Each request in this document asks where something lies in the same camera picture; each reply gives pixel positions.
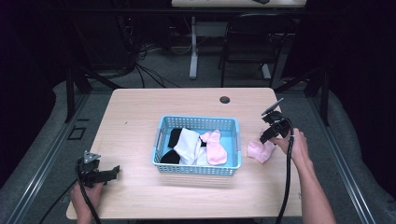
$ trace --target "chair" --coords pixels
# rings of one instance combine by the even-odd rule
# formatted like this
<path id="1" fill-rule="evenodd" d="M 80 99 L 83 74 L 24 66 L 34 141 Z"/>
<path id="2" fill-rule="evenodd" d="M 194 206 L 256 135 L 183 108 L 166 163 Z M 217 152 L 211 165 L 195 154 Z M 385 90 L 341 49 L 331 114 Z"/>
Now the chair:
<path id="1" fill-rule="evenodd" d="M 292 19 L 282 14 L 245 13 L 232 18 L 226 27 L 219 60 L 221 87 L 224 86 L 226 79 L 226 62 L 257 63 L 259 70 L 262 70 L 266 63 L 273 64 L 274 69 L 269 84 L 269 87 L 272 87 L 284 37 L 292 30 Z"/>

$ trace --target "person's hand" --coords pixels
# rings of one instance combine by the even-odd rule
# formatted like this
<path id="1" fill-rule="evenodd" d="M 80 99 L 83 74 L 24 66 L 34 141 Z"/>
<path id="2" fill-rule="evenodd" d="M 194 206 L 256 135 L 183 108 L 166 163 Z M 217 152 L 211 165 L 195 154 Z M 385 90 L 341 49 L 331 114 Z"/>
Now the person's hand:
<path id="1" fill-rule="evenodd" d="M 291 158 L 298 167 L 304 161 L 310 161 L 308 154 L 308 144 L 303 132 L 294 128 L 294 142 L 291 150 Z M 280 146 L 282 150 L 287 153 L 290 140 L 290 133 L 285 138 L 271 138 L 269 141 Z"/>
<path id="2" fill-rule="evenodd" d="M 92 206 L 96 209 L 100 200 L 100 193 L 102 191 L 104 183 L 97 183 L 93 188 L 85 188 L 88 198 L 90 199 Z M 71 190 L 71 199 L 73 206 L 77 213 L 78 224 L 91 223 L 92 213 L 90 207 L 85 203 L 84 197 L 81 193 L 79 183 L 76 183 Z"/>

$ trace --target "table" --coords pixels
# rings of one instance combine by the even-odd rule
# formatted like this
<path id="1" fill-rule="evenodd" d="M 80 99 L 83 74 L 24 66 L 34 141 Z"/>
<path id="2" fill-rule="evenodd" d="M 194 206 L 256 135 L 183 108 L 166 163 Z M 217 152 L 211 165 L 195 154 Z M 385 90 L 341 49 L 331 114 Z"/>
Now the table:
<path id="1" fill-rule="evenodd" d="M 221 96 L 230 103 L 221 103 Z M 276 217 L 284 196 L 286 155 L 276 148 L 264 164 L 247 157 L 248 142 L 268 128 L 261 113 L 274 102 L 268 88 L 115 90 L 91 149 L 102 156 L 100 170 L 120 166 L 118 179 L 103 189 L 99 217 Z M 241 167 L 232 177 L 159 173 L 151 153 L 163 115 L 238 119 Z M 72 204 L 66 214 L 76 218 Z M 301 215 L 299 178 L 292 164 L 285 216 Z"/>
<path id="2" fill-rule="evenodd" d="M 267 4 L 261 4 L 252 0 L 172 0 L 172 7 L 262 7 L 262 8 L 304 8 L 306 0 L 270 0 Z M 191 20 L 191 63 L 190 79 L 196 79 L 198 66 L 198 53 L 196 48 L 196 20 Z"/>
<path id="3" fill-rule="evenodd" d="M 172 7 L 304 7 L 306 0 L 270 0 L 261 4 L 253 0 L 172 0 Z"/>

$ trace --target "table leg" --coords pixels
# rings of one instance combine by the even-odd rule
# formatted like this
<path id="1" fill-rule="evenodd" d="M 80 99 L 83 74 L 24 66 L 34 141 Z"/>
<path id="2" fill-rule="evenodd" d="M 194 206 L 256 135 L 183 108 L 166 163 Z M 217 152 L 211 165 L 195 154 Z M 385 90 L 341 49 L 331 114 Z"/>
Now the table leg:
<path id="1" fill-rule="evenodd" d="M 195 17 L 191 18 L 191 64 L 190 64 L 190 79 L 197 78 L 197 66 L 198 66 L 198 53 L 197 53 L 197 35 L 195 32 L 196 28 Z"/>

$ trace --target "blue plastic basket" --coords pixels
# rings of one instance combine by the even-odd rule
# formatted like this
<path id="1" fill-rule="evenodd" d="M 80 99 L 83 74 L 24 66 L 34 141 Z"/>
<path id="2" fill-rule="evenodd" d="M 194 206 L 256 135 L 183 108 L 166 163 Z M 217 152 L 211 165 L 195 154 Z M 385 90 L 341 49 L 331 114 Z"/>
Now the blue plastic basket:
<path id="1" fill-rule="evenodd" d="M 180 165 L 160 163 L 161 158 L 172 148 L 168 147 L 171 131 L 175 128 L 187 128 L 198 133 L 221 133 L 220 143 L 227 151 L 227 162 L 216 166 Z M 161 173 L 182 173 L 194 175 L 234 175 L 241 166 L 241 146 L 239 125 L 232 118 L 163 116 L 154 141 L 151 161 Z"/>

